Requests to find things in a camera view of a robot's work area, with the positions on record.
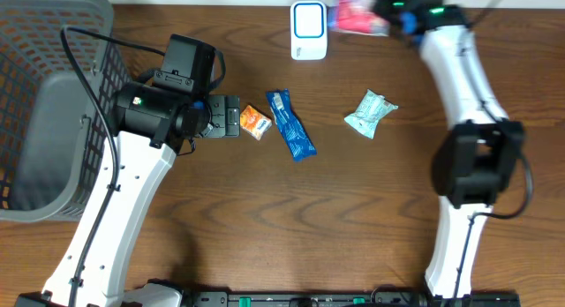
wooden table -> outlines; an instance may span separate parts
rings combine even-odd
[[[387,38],[331,33],[326,59],[290,58],[288,8],[116,6],[115,35],[165,50],[170,34],[221,49],[219,92],[268,111],[265,91],[290,89],[318,149],[295,163],[276,128],[261,141],[198,140],[163,180],[126,283],[149,278],[233,290],[370,290],[421,285],[438,200],[433,153],[447,135],[433,79],[414,49]],[[528,132],[536,193],[527,214],[489,221],[475,289],[515,289],[523,306],[561,306],[565,289],[565,13],[497,11],[477,28],[486,74]],[[158,56],[122,49],[132,75]],[[343,121],[367,88],[400,108],[375,139]],[[523,196],[521,169],[495,210]],[[41,289],[76,223],[0,223],[0,304]]]

blue snack wrapper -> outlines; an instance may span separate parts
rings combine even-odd
[[[289,147],[294,161],[302,161],[308,156],[315,155],[316,148],[290,109],[289,90],[267,92],[267,101],[273,111],[276,127]]]

wooden surface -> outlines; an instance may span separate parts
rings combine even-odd
[[[445,117],[413,49],[387,38],[330,33],[326,59],[290,58],[288,8],[116,6],[115,35],[165,50],[170,34],[221,49],[219,92],[268,111],[265,91],[289,88],[318,149],[295,163],[274,127],[261,141],[198,140],[149,209],[127,288],[149,278],[233,290],[417,287],[433,252],[438,200],[430,161]],[[486,74],[502,106],[524,122],[536,193],[527,214],[486,224],[475,289],[515,289],[523,306],[561,306],[565,289],[565,13],[498,11],[478,29]],[[132,74],[158,56],[122,49]],[[343,117],[367,88],[400,108],[363,138]],[[523,195],[519,169],[496,205]],[[41,289],[76,223],[0,223],[0,304]]]

orange and white wrapper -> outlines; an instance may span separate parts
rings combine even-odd
[[[272,124],[270,118],[259,113],[251,105],[247,105],[247,108],[239,116],[239,125],[257,140],[261,139]]]

gray plastic bin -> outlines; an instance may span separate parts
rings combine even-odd
[[[59,38],[64,24],[110,35],[107,0],[0,0],[0,220],[82,215],[104,133]],[[105,112],[130,79],[113,44],[69,33]]]

